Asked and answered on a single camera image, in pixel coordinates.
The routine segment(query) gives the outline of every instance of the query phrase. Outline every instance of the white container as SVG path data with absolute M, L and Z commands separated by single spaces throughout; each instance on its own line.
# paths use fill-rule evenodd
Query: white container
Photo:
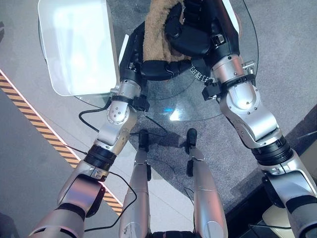
M 56 93 L 102 94 L 116 86 L 118 61 L 105 0 L 39 0 L 38 12 Z

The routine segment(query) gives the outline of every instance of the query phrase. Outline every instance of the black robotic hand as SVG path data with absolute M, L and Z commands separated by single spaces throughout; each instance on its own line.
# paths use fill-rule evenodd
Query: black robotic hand
M 122 61 L 120 80 L 131 79 L 141 87 L 147 80 L 162 81 L 172 79 L 192 66 L 190 60 L 167 62 L 163 60 L 143 61 L 144 22 L 130 35 Z
M 170 11 L 165 35 L 171 46 L 184 55 L 204 59 L 211 68 L 223 57 L 240 55 L 238 32 L 235 30 L 222 0 L 185 0 L 184 24 L 179 23 L 182 4 Z

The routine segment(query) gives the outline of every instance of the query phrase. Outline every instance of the round glass table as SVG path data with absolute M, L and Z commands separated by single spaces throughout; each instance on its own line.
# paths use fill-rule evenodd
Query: round glass table
M 253 23 L 242 0 L 232 1 L 238 20 L 239 47 L 243 62 L 253 60 L 258 67 L 258 43 Z M 216 100 L 204 101 L 202 90 L 204 83 L 197 80 L 190 70 L 166 81 L 148 81 L 146 95 L 150 103 L 147 113 L 159 121 L 198 121 L 221 114 Z M 76 96 L 95 107 L 103 107 L 109 93 L 102 95 Z

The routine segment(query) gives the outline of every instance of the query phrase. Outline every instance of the yellow black hazard stripe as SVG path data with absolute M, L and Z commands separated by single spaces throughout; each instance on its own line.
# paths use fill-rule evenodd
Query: yellow black hazard stripe
M 23 97 L 23 95 L 16 89 L 12 82 L 0 70 L 0 88 L 30 121 L 30 123 L 38 130 L 42 136 L 51 144 L 54 149 L 75 168 L 80 161 L 80 158 L 74 151 L 66 147 L 65 141 L 47 124 L 41 115 L 32 107 L 32 105 Z M 113 209 L 113 211 L 120 215 L 122 212 L 122 203 L 111 193 L 105 186 L 106 193 L 104 201 Z

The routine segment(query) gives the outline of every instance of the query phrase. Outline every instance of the brown fur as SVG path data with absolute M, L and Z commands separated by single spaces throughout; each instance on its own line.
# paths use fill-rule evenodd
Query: brown fur
M 143 60 L 180 61 L 187 56 L 172 49 L 164 35 L 164 24 L 169 10 L 183 0 L 152 0 L 145 20 Z

